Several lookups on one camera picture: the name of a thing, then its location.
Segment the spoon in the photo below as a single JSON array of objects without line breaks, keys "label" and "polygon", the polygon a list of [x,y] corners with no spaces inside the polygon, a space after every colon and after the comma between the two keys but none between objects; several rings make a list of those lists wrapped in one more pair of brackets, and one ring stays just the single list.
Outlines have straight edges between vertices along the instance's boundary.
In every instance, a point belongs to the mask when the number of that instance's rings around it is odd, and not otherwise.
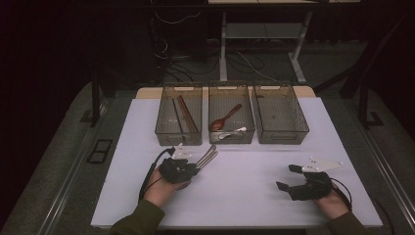
[{"label": "spoon", "polygon": [[228,131],[228,132],[212,132],[210,134],[210,139],[212,142],[217,142],[220,141],[226,137],[228,137],[229,135],[233,135],[233,134],[239,134],[243,131],[247,131],[246,127],[241,127],[239,129],[233,130],[233,131]]},{"label": "spoon", "polygon": [[237,112],[239,109],[241,109],[242,105],[238,104],[236,105],[225,117],[214,120],[210,125],[210,130],[220,130],[223,128],[223,125],[225,125],[225,121],[230,118],[235,112]]}]

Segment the floor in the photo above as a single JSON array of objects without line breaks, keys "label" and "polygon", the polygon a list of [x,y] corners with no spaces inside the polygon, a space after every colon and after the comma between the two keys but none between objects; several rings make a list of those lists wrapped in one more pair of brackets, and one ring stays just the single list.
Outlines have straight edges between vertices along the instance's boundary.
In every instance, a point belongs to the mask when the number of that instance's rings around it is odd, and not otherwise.
[{"label": "floor", "polygon": [[[219,75],[217,41],[203,61],[186,56],[173,58],[163,73],[164,81],[208,81]],[[303,46],[300,64],[308,86],[315,87],[351,66],[361,55],[364,42],[315,42]],[[229,41],[227,66],[229,80],[290,80],[297,85],[287,53],[292,41]],[[408,217],[415,198],[415,145],[397,119],[374,92],[369,96],[369,112],[383,125],[365,129],[356,118],[357,100],[339,95],[340,81],[317,93],[337,128],[345,149],[383,220],[376,234],[414,234]],[[1,231],[9,234],[107,234],[89,225],[122,130],[131,99],[136,91],[119,90],[115,97],[101,97],[102,118],[90,126],[91,89],[85,86],[73,100],[54,139],[25,188],[18,204]],[[103,164],[85,162],[99,139],[113,144]],[[324,226],[306,229],[307,235],[329,234]],[[160,231],[160,234],[186,234],[190,231]],[[214,231],[214,234],[301,234],[298,231],[248,230]]]}]

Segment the white object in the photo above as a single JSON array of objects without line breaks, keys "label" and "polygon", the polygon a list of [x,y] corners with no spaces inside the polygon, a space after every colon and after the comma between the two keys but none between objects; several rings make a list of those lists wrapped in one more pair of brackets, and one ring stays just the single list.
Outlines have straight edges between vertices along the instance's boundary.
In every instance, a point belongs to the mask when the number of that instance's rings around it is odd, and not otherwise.
[{"label": "white object", "polygon": [[309,158],[309,164],[306,164],[302,167],[303,172],[321,172],[328,169],[338,168],[343,166],[343,162],[329,161],[314,159],[313,157]]},{"label": "white object", "polygon": [[171,156],[175,160],[181,160],[181,159],[190,159],[192,158],[192,155],[189,154],[189,151],[180,143],[178,146],[174,147],[175,151],[173,156]]}]

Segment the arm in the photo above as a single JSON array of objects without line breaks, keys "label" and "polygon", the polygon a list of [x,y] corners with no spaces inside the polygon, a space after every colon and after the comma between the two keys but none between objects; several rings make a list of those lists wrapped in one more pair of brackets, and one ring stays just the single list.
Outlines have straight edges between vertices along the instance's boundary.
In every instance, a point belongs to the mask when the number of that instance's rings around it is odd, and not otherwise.
[{"label": "arm", "polygon": [[316,200],[317,207],[331,220],[327,227],[333,235],[370,235],[371,233],[348,210],[342,198],[332,190],[322,199]]},{"label": "arm", "polygon": [[156,168],[150,177],[144,199],[141,200],[134,212],[115,223],[110,235],[151,235],[164,217],[161,207],[166,204],[182,183],[171,184],[161,177]]}]

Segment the chopstick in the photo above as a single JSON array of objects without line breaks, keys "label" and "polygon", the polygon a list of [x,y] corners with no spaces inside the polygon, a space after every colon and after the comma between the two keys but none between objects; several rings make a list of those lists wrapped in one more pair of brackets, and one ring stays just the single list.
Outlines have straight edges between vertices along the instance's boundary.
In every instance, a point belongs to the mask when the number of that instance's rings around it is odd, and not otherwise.
[{"label": "chopstick", "polygon": [[205,167],[208,163],[210,163],[210,161],[212,159],[214,159],[214,157],[217,156],[217,151],[216,151],[216,146],[212,145],[207,152],[205,153],[205,155],[198,160],[198,162],[196,163],[196,168],[202,169],[203,167]]},{"label": "chopstick", "polygon": [[177,100],[179,102],[180,109],[183,113],[183,117],[186,120],[186,124],[189,128],[189,131],[197,133],[198,132],[198,127],[196,127],[195,122],[193,121],[192,116],[190,115],[190,112],[187,109],[186,103],[183,100],[183,97],[181,95],[179,95],[177,97]]}]

